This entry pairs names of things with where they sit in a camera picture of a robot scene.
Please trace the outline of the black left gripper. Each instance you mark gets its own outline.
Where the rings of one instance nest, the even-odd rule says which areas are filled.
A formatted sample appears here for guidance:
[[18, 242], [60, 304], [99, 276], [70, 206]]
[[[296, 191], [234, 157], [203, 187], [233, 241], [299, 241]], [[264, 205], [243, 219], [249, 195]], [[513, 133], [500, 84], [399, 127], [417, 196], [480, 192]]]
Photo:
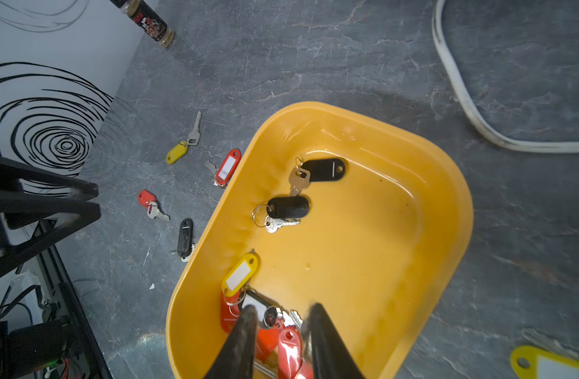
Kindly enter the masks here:
[[[29, 194], [22, 180], [69, 189], [69, 197]], [[92, 200], [99, 194], [95, 183], [59, 175], [41, 168], [0, 157], [0, 278], [50, 246], [83, 229], [101, 217]], [[52, 230], [14, 245], [7, 229], [29, 226], [58, 213], [70, 216]]]

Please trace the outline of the red key tags cluster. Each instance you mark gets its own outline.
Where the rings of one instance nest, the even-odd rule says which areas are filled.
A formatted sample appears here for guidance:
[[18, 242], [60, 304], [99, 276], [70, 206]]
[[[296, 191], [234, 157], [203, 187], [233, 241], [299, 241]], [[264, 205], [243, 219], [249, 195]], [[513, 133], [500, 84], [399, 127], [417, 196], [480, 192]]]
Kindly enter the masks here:
[[[224, 332], [232, 332], [242, 312], [239, 305], [248, 289], [240, 290], [232, 297], [221, 295], [220, 324]], [[281, 315], [276, 328], [261, 328], [259, 323], [256, 336], [256, 369], [268, 377], [313, 378], [311, 363], [307, 362], [303, 354], [300, 314], [295, 310], [286, 310], [278, 302], [274, 302], [281, 308]]]

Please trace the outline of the small red tag with key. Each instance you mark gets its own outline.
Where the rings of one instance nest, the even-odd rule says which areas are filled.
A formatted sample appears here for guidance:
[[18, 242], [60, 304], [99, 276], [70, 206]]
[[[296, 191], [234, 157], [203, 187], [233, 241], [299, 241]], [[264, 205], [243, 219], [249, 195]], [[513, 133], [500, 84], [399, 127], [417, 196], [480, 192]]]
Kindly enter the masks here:
[[158, 199], [149, 191], [142, 190], [138, 195], [138, 202], [147, 210], [147, 216], [152, 220], [160, 219], [169, 222], [168, 215], [161, 211]]

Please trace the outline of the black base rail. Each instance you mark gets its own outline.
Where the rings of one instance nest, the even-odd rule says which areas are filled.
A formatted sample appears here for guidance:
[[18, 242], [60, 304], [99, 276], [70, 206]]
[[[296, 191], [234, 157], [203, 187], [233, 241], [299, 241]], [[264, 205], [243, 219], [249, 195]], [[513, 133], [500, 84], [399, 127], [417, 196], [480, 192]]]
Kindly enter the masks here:
[[60, 378], [111, 378], [112, 375], [82, 308], [74, 283], [55, 245], [36, 256], [44, 282], [47, 322], [60, 321], [66, 333]]

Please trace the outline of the silver square head key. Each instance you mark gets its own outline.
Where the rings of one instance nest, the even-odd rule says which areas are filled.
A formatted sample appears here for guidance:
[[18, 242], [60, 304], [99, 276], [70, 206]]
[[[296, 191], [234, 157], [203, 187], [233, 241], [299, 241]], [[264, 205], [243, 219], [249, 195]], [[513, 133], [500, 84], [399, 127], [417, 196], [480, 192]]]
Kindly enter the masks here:
[[295, 167], [289, 175], [290, 197], [296, 197], [310, 184], [311, 172], [302, 167]]

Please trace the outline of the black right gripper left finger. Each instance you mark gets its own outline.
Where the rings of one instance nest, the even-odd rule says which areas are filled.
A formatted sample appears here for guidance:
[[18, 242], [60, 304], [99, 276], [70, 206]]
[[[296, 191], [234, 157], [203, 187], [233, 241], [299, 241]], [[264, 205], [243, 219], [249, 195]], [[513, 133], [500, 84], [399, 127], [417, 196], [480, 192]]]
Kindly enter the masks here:
[[256, 308], [245, 308], [204, 378], [252, 379], [258, 324]]

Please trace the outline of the black windowed key tag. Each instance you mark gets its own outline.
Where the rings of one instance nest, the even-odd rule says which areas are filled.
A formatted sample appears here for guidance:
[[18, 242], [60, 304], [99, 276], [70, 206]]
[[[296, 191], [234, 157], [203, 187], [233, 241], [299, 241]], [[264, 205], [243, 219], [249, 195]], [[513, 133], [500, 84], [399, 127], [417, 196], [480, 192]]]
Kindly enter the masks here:
[[243, 301], [239, 305], [239, 310], [253, 306], [256, 309], [261, 328], [276, 328], [281, 315], [281, 308], [272, 299], [259, 294], [259, 292], [248, 289], [244, 293]]

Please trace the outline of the red windowed tag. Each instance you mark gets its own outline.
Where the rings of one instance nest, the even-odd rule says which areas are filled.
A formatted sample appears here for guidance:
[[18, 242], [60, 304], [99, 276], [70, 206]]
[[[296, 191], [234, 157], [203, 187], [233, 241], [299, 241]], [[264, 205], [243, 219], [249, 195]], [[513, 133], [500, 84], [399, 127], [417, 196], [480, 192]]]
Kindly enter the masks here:
[[235, 170], [239, 165], [242, 157], [241, 151], [238, 148], [232, 149], [225, 157], [221, 167], [217, 170], [214, 177], [214, 184], [219, 187], [226, 187], [232, 178]]

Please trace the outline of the small yellow key tag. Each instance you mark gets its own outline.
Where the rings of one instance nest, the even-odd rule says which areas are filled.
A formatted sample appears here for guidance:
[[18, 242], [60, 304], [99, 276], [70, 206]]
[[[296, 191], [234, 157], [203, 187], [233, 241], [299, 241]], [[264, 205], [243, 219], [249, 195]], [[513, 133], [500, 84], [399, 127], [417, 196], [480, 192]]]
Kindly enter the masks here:
[[166, 155], [166, 163], [171, 165], [175, 164], [180, 158], [182, 158], [188, 151], [188, 142], [180, 141], [176, 146], [171, 148]]

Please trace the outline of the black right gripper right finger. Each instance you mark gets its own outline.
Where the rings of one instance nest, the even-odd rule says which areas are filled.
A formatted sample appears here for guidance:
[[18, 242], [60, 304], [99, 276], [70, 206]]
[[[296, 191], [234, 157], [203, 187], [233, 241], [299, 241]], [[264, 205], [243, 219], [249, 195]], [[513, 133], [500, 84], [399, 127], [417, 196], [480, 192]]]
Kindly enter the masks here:
[[308, 336], [314, 378], [365, 377], [321, 303], [315, 303], [309, 309]]

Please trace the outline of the spice bottle black cap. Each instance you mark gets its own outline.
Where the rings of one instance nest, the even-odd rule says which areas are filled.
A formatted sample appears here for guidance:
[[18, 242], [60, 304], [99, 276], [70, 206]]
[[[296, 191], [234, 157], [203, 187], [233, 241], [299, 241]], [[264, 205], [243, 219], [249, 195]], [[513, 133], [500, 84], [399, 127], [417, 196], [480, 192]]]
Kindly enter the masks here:
[[111, 3], [162, 47], [172, 44], [175, 32], [145, 1], [111, 0]]

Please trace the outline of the yellow windowed key tag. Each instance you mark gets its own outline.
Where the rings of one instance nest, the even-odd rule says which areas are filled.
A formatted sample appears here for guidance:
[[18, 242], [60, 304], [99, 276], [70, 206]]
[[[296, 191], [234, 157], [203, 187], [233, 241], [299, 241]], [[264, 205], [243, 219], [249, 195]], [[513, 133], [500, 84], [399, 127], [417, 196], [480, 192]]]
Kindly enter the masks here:
[[259, 258], [254, 253], [245, 254], [224, 276], [221, 282], [221, 292], [225, 297], [232, 297], [239, 292], [259, 268]]

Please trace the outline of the black key tag top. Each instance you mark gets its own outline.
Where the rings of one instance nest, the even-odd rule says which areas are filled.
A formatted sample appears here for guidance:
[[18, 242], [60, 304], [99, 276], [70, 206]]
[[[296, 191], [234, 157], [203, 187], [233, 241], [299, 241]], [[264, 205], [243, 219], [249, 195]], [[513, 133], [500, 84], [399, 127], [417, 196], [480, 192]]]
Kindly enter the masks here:
[[346, 163], [340, 158], [311, 159], [301, 168], [310, 174], [311, 183], [337, 182], [346, 174]]

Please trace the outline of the yellow plastic storage box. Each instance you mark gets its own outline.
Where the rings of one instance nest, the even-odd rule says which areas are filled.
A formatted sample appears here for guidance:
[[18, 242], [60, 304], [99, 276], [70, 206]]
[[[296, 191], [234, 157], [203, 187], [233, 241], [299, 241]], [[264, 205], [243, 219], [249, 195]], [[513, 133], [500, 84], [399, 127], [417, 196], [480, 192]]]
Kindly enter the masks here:
[[[270, 234], [264, 206], [289, 194], [297, 161], [339, 157], [345, 176], [303, 191], [310, 211]], [[473, 202], [455, 162], [404, 129], [317, 102], [260, 127], [207, 224], [169, 304], [175, 377], [201, 378], [226, 341], [221, 285], [249, 252], [251, 285], [305, 316], [321, 303], [360, 371], [392, 378], [466, 252]]]

